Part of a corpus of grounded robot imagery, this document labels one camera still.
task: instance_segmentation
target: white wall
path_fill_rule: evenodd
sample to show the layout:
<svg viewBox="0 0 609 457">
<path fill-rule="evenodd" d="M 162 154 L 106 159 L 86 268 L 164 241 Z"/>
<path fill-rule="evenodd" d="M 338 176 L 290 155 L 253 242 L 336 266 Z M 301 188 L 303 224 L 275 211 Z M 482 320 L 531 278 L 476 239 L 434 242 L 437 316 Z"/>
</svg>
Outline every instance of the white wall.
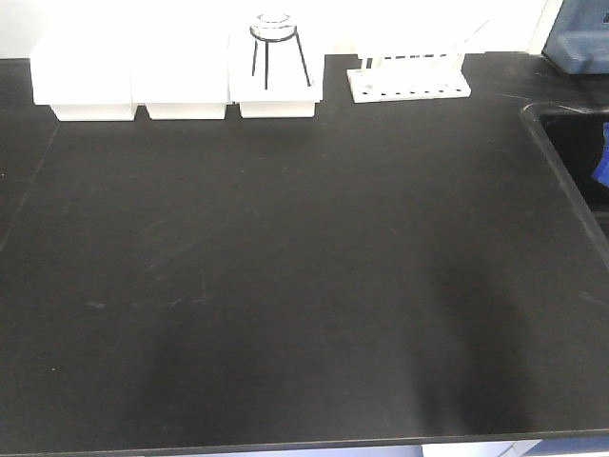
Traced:
<svg viewBox="0 0 609 457">
<path fill-rule="evenodd" d="M 442 1 L 446 5 L 456 0 L 436 0 L 435 10 L 442 13 Z M 83 6 L 91 9 L 113 9 L 112 14 L 133 15 L 128 20 L 137 22 L 141 14 L 154 2 L 166 2 L 177 5 L 175 0 L 148 0 L 147 2 L 130 2 L 132 12 L 127 6 L 129 1 L 112 4 L 108 0 L 80 0 L 78 10 Z M 218 8 L 228 2 L 222 0 L 200 0 L 208 5 L 208 14 L 211 15 Z M 371 13 L 377 11 L 381 17 L 367 23 L 368 31 L 374 33 L 375 28 L 382 30 L 384 23 L 382 17 L 417 17 L 421 12 L 425 0 L 404 0 L 395 2 L 390 0 L 374 0 L 365 2 L 332 2 L 331 0 L 233 0 L 231 10 L 241 11 L 251 9 L 255 4 L 259 10 L 281 9 L 299 13 L 302 17 L 314 21 L 316 28 L 324 34 L 324 41 L 328 52 L 351 53 L 354 47 L 354 24 L 361 22 L 362 18 L 372 17 Z M 526 51 L 546 0 L 512 0 L 499 2 L 498 0 L 460 0 L 462 14 L 471 14 L 478 5 L 490 7 L 490 20 L 486 26 L 472 39 L 471 44 L 479 50 L 521 50 Z M 0 0 L 0 58 L 28 57 L 31 49 L 37 43 L 42 33 L 57 19 L 71 17 L 78 18 L 67 5 L 69 0 Z M 359 5 L 367 5 L 365 10 L 357 10 Z"/>
</svg>

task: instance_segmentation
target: white plastic container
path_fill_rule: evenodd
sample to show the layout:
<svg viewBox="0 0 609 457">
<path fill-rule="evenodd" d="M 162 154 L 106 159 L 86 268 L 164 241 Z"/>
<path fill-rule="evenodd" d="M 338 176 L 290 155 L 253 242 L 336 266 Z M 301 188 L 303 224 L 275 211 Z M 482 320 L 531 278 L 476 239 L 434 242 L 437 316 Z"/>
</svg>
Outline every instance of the white plastic container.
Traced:
<svg viewBox="0 0 609 457">
<path fill-rule="evenodd" d="M 230 37 L 230 98 L 244 118 L 312 117 L 324 96 L 324 52 L 315 36 L 297 24 L 308 71 L 309 87 L 295 38 L 268 46 L 268 89 L 265 89 L 265 43 L 258 42 L 252 76 L 254 37 L 249 23 L 235 24 Z"/>
<path fill-rule="evenodd" d="M 49 31 L 30 55 L 33 98 L 61 121 L 133 120 L 128 38 L 111 25 L 64 25 Z"/>
<path fill-rule="evenodd" d="M 151 119 L 224 119 L 228 26 L 205 2 L 146 4 L 131 63 L 132 98 Z"/>
</svg>

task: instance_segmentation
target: blue container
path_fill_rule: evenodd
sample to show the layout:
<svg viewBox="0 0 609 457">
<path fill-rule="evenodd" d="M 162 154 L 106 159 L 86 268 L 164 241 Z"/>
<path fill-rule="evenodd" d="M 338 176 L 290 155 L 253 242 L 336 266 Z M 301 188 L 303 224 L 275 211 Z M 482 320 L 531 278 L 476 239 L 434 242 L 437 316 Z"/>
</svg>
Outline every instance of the blue container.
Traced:
<svg viewBox="0 0 609 457">
<path fill-rule="evenodd" d="M 563 0 L 543 53 L 569 74 L 609 73 L 609 0 Z"/>
</svg>

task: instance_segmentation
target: black countertop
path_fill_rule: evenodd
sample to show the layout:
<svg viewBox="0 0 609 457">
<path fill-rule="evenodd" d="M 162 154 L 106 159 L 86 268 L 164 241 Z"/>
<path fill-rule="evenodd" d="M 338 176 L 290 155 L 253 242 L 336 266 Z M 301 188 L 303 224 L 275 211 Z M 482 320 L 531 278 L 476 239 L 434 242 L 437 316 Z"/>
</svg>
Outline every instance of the black countertop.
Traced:
<svg viewBox="0 0 609 457">
<path fill-rule="evenodd" d="M 354 105 L 357 62 L 312 119 L 61 125 L 0 63 L 0 454 L 609 431 L 609 272 L 521 116 L 609 80 Z"/>
</svg>

